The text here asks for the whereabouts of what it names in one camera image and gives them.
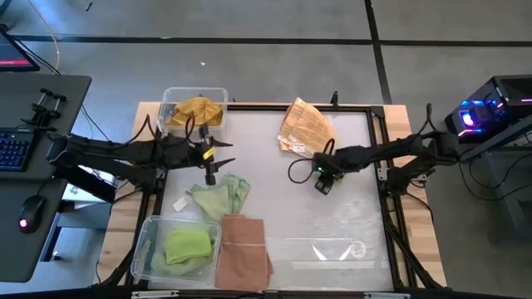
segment wooden table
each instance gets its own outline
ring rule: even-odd
[[[264,103],[233,103],[231,105],[260,105]],[[155,127],[155,121],[159,112],[160,103],[158,102],[141,102],[137,109],[135,124],[132,132],[135,133],[144,122],[145,116],[149,115],[152,125]],[[384,105],[386,114],[386,123],[390,140],[404,138],[411,134],[408,114],[404,105]],[[142,132],[139,140],[151,139],[148,130]],[[403,166],[413,157],[401,157],[394,160],[395,166]],[[133,186],[128,185],[119,190],[117,197],[128,194],[133,190]],[[426,202],[424,189],[409,187],[408,192],[416,195]],[[121,200],[113,206],[111,218],[107,226],[105,240],[101,249],[100,263],[98,273],[102,279],[108,278],[112,271],[122,261],[124,256],[131,248],[135,234],[135,225],[140,208],[141,193],[131,195]],[[151,215],[155,196],[150,199],[150,205],[147,215]],[[431,215],[429,211],[410,196],[401,197],[403,213],[405,216],[406,230],[410,242],[411,250],[416,254],[423,267],[432,275],[432,277],[441,285],[446,284],[445,275],[441,266],[440,251],[432,226]],[[401,258],[401,252],[398,252],[398,264],[401,279],[407,282],[405,263]]]

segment monitor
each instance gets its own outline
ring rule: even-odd
[[[39,71],[40,67],[3,30],[0,30],[0,71]]]

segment computer mouse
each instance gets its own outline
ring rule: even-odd
[[[18,217],[21,233],[33,233],[39,228],[45,202],[46,198],[41,195],[33,195],[24,201]]]

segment desk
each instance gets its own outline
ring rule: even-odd
[[[260,105],[249,103],[236,103],[234,105]],[[140,103],[135,118],[133,132],[140,128],[145,115],[155,123],[159,109],[159,103]],[[403,105],[385,105],[388,135],[390,140],[401,138],[411,133],[406,107]],[[141,138],[151,138],[149,132],[141,135]],[[411,157],[396,159],[396,165],[404,165]],[[124,189],[117,196],[121,196],[131,189]],[[409,192],[426,200],[425,192],[422,189],[409,189]],[[401,199],[406,220],[406,230],[411,244],[412,251],[417,255],[426,270],[441,284],[445,285],[445,278],[441,267],[440,254],[437,247],[436,236],[432,227],[429,212],[407,196]],[[135,224],[140,206],[140,194],[131,196],[117,203],[112,210],[111,219],[107,229],[107,234],[101,250],[100,265],[98,271],[102,278],[107,278],[114,268],[121,262],[123,257],[131,248],[135,233]],[[150,208],[153,207],[153,200],[150,201]],[[404,262],[399,257],[401,279],[406,281],[406,269]]]
[[[62,117],[53,120],[51,125],[57,128],[58,134],[70,133],[81,103],[91,84],[88,76],[56,76],[29,73],[0,74],[0,126],[14,127],[22,122],[20,118],[32,118],[31,103],[37,102],[41,97],[41,88],[63,94],[67,102],[61,104],[59,111]],[[53,109],[55,101],[48,101],[47,107]],[[45,157],[50,147],[50,141],[42,138],[36,146],[30,165],[25,173],[1,173],[0,194],[0,281],[2,282],[27,282],[32,277],[37,260],[41,254],[56,211],[61,202],[63,190],[67,182],[54,179],[46,184],[41,194],[47,198],[42,222],[35,233],[22,234],[18,229],[18,215],[22,203],[26,198],[34,195],[42,184],[41,180],[15,179],[17,175],[30,172],[48,171],[53,168]]]

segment black desk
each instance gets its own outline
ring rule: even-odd
[[[31,118],[31,103],[38,101],[39,90],[44,87],[66,96],[67,103],[59,109],[62,117],[51,125],[57,128],[58,134],[70,133],[90,84],[88,76],[0,74],[0,127],[20,125],[21,117]],[[49,145],[47,138],[41,139],[30,164],[47,167],[44,159]],[[20,208],[26,198],[37,193],[41,184],[37,180],[0,179],[0,282],[27,282],[35,270],[67,182],[54,179],[46,184],[41,191],[47,198],[41,226],[35,233],[22,234],[17,226]]]

